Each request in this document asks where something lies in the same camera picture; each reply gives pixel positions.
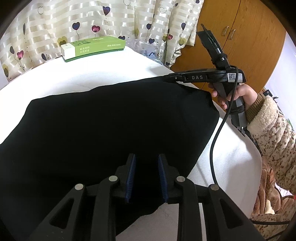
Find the person's right hand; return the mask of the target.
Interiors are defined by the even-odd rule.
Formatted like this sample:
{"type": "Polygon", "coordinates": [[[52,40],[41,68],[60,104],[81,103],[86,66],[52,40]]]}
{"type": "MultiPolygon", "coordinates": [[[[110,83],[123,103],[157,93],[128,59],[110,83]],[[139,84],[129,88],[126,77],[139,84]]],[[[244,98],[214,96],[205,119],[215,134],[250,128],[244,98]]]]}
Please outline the person's right hand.
{"type": "MultiPolygon", "coordinates": [[[[229,94],[228,97],[223,98],[219,95],[213,84],[209,83],[208,87],[212,89],[211,96],[217,97],[219,105],[222,107],[222,109],[226,110],[228,108],[227,102],[231,100],[232,95],[229,94]]],[[[258,94],[249,85],[241,83],[237,86],[233,99],[236,100],[240,97],[243,98],[245,110],[248,110],[257,100],[258,94]]]]}

